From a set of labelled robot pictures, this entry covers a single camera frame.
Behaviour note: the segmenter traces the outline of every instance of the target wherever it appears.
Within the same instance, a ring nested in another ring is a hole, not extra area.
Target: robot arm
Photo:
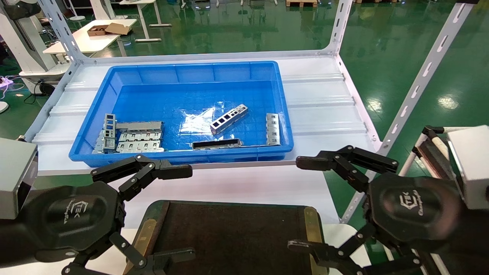
[[[290,250],[310,253],[319,266],[336,268],[345,275],[387,275],[410,272],[421,266],[411,249],[487,254],[487,241],[481,243],[479,238],[487,226],[481,224],[479,233],[474,235],[470,222],[487,218],[487,213],[468,210],[455,182],[431,177],[400,177],[394,174],[397,161],[353,146],[335,152],[321,151],[316,157],[298,157],[296,164],[306,170],[333,170],[355,190],[366,194],[363,210],[367,224],[339,248],[302,240],[289,241]],[[353,164],[381,174],[369,183]],[[461,237],[466,245],[456,241]],[[395,249],[400,258],[363,268],[358,266],[350,255],[368,238]]]

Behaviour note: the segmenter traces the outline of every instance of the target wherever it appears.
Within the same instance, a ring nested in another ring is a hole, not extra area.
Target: plastic crate
[[[239,104],[248,114],[218,135],[210,123]],[[144,153],[171,163],[281,160],[293,148],[282,79],[275,61],[114,66],[85,117],[69,157],[91,167],[137,153],[92,154],[106,113],[117,122],[163,121],[161,147]],[[266,144],[266,114],[279,114],[278,146]],[[192,142],[239,138],[243,147],[193,151]]]

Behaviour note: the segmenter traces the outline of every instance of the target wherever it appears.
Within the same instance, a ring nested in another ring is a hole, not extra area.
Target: metal stand
[[[414,106],[417,104],[424,89],[428,85],[429,80],[445,56],[446,51],[452,44],[453,39],[457,35],[460,27],[464,23],[473,6],[474,4],[456,3],[453,7],[452,12],[448,16],[448,19],[443,25],[443,28],[435,41],[435,44],[431,48],[426,60],[423,63],[423,66],[421,67],[421,70],[418,72],[418,75],[413,82],[413,85],[409,89],[409,92],[406,95],[406,98],[404,99],[396,118],[392,122],[391,127],[384,138],[382,146],[377,151],[378,154],[386,156],[387,153],[389,153],[392,144],[397,139],[407,121],[407,118],[413,111]],[[372,180],[375,174],[375,172],[367,171],[365,175],[369,178],[369,180]],[[364,193],[355,192],[355,195],[350,201],[350,204],[348,204],[340,223],[347,223],[351,219],[358,205],[363,202],[364,196]]]
[[[158,19],[158,24],[150,24],[150,27],[171,27],[171,24],[162,24],[161,18],[159,17],[158,5],[156,2],[153,3],[155,5],[156,19]]]
[[[143,11],[142,11],[142,6],[144,4],[137,4],[137,11],[139,12],[139,17],[141,18],[141,25],[143,26],[143,31],[144,31],[144,39],[136,39],[136,42],[155,42],[155,41],[161,41],[161,38],[150,38],[148,34],[148,28],[146,27],[146,21],[144,21],[144,16],[143,16]]]

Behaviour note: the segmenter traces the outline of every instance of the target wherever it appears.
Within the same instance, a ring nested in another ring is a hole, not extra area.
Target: sheet metal part
[[[244,104],[238,105],[236,108],[231,109],[227,113],[223,114],[218,119],[212,121],[211,123],[211,133],[213,135],[217,135],[220,132],[224,131],[227,127],[231,126],[238,119],[242,118],[245,114],[248,113],[248,107]]]
[[[116,129],[121,132],[133,132],[133,131],[162,131],[162,121],[148,121],[148,122],[128,122],[118,123]]]
[[[117,144],[118,153],[149,153],[149,152],[163,152],[164,149],[160,148],[159,140],[148,141],[124,141]]]
[[[119,142],[160,140],[160,139],[161,139],[161,131],[122,132],[121,135],[119,136]]]
[[[212,150],[212,149],[228,149],[241,147],[243,143],[239,138],[215,140],[215,141],[200,141],[193,142],[193,150]]]
[[[267,145],[280,145],[278,114],[267,114]]]
[[[105,114],[103,149],[115,149],[115,115]]]

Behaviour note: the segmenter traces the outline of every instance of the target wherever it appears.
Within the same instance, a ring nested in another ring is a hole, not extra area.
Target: silver metal component
[[[119,142],[115,151],[118,153],[148,153],[163,152],[164,149],[160,148],[160,140],[148,140]]]
[[[163,126],[163,122],[161,121],[128,122],[128,123],[118,123],[116,129],[121,132],[161,131],[162,126]]]
[[[446,19],[446,22],[443,25],[443,28],[435,41],[435,44],[428,53],[428,56],[426,57],[420,71],[418,72],[418,75],[416,76],[411,88],[409,89],[409,92],[406,95],[406,98],[404,99],[401,108],[399,109],[396,117],[394,118],[394,121],[392,122],[389,131],[387,131],[382,146],[377,151],[377,154],[387,156],[387,153],[389,153],[391,148],[390,145],[394,143],[394,141],[399,136],[399,133],[406,124],[406,121],[411,115],[414,106],[419,101],[422,93],[424,92],[424,89],[426,88],[428,82],[433,76],[433,73],[438,68],[438,65],[440,64],[443,57],[445,56],[446,51],[452,44],[453,39],[459,32],[460,27],[467,19],[467,16],[473,6],[474,4],[466,3],[456,3],[453,6],[450,15]],[[369,170],[365,175],[369,178],[369,181],[371,181],[374,178],[375,174],[376,173]],[[346,208],[347,211],[343,214],[340,223],[348,223],[359,203],[363,201],[363,197],[363,193],[355,193],[352,200],[348,204]]]
[[[115,115],[105,114],[103,149],[115,149]]]
[[[223,114],[218,119],[212,121],[211,123],[211,133],[213,135],[217,135],[220,132],[224,131],[227,127],[231,126],[238,119],[242,118],[245,114],[248,113],[248,107],[244,104],[238,105],[236,108],[231,109],[227,113]]]
[[[0,138],[0,149],[0,219],[15,219],[37,177],[37,145]]]
[[[278,114],[267,114],[267,145],[280,145]]]
[[[213,149],[228,149],[241,147],[243,143],[239,138],[214,140],[214,141],[200,141],[193,142],[193,150],[213,150]]]
[[[161,131],[137,131],[137,132],[122,132],[119,136],[119,142],[124,141],[143,141],[143,140],[160,140]]]

